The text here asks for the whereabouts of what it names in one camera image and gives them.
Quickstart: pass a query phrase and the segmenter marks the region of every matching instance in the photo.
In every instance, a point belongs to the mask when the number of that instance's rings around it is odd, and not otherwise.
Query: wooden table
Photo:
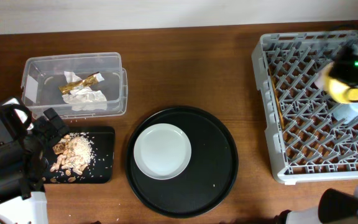
[[[321,31],[347,23],[0,35],[0,101],[21,96],[24,64],[30,57],[119,52],[128,72],[129,101],[124,116],[68,121],[77,126],[114,127],[112,181],[103,185],[46,185],[49,222],[219,223],[313,207],[330,187],[352,193],[357,180],[286,186],[273,179],[264,107],[251,61],[262,34]],[[239,155],[239,172],[231,193],[212,211],[187,220],[168,218],[144,206],[124,172],[124,154],[135,127],[153,112],[173,105],[195,106],[218,117],[233,135]]]

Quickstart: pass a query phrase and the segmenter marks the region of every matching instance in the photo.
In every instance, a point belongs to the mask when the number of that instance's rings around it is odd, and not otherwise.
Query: white cup
[[[354,118],[358,117],[358,103],[339,105],[339,108],[334,111],[333,116],[338,121],[345,118],[344,124],[348,124]]]

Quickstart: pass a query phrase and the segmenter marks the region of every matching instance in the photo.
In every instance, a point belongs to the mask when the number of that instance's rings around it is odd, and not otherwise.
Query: black tray
[[[71,176],[66,174],[61,176],[59,172],[49,171],[52,164],[56,162],[58,155],[53,150],[47,151],[45,152],[45,157],[49,162],[49,166],[44,173],[46,178],[45,184],[104,184],[108,182],[112,176],[112,162],[114,159],[114,128],[109,126],[70,127],[70,133],[89,133],[86,136],[89,136],[89,139],[94,142],[92,150],[96,153],[96,162],[94,166],[93,162],[91,162],[81,176],[74,172],[71,172]],[[58,183],[52,183],[50,181],[52,177],[56,177]],[[76,180],[69,183],[67,181],[69,177],[75,177]]]
[[[133,156],[139,134],[151,125],[167,123],[186,133],[191,159],[186,169],[168,180],[147,177]],[[236,144],[227,128],[213,115],[191,107],[175,107],[143,121],[129,140],[126,175],[139,200],[162,215],[188,218],[219,205],[230,192],[238,170]]]

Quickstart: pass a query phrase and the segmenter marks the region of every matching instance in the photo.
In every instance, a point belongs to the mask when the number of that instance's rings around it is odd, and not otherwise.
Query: white wall
[[[0,0],[0,34],[358,19],[358,0]]]

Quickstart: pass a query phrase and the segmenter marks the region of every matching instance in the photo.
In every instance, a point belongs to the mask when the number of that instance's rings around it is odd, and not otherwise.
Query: gold wrapper
[[[60,86],[59,90],[63,94],[68,94],[68,93],[70,93],[70,90],[73,90],[75,87],[78,87],[78,86],[81,86],[81,85],[83,87],[87,87],[87,86],[97,84],[98,83],[98,80],[96,79],[96,74],[97,73],[99,73],[99,72],[96,72],[96,73],[86,77],[84,80],[77,81],[77,82],[72,82],[72,83],[69,83],[67,85]]]

